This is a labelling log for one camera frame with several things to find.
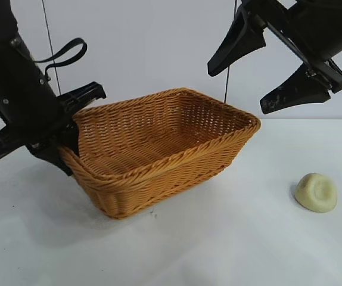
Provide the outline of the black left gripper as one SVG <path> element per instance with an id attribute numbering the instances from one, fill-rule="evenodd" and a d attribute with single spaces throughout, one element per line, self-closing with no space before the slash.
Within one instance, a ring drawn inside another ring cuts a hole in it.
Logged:
<path id="1" fill-rule="evenodd" d="M 73 171 L 63 162 L 58 147 L 79 156 L 79 127 L 73 115 L 91 102 L 105 98 L 96 82 L 56 96 L 32 60 L 21 39 L 0 43 L 0 159 L 25 146 L 34 157 L 62 170 Z"/>

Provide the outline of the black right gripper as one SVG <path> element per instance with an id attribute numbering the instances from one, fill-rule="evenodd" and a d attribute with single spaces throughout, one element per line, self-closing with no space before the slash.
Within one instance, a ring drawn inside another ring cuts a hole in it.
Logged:
<path id="1" fill-rule="evenodd" d="M 208 74 L 217 76 L 243 56 L 266 46 L 268 28 L 304 64 L 260 100 L 263 114 L 285 108 L 325 103 L 328 90 L 342 90 L 342 71 L 333 57 L 342 51 L 342 1 L 243 1 L 212 58 Z"/>

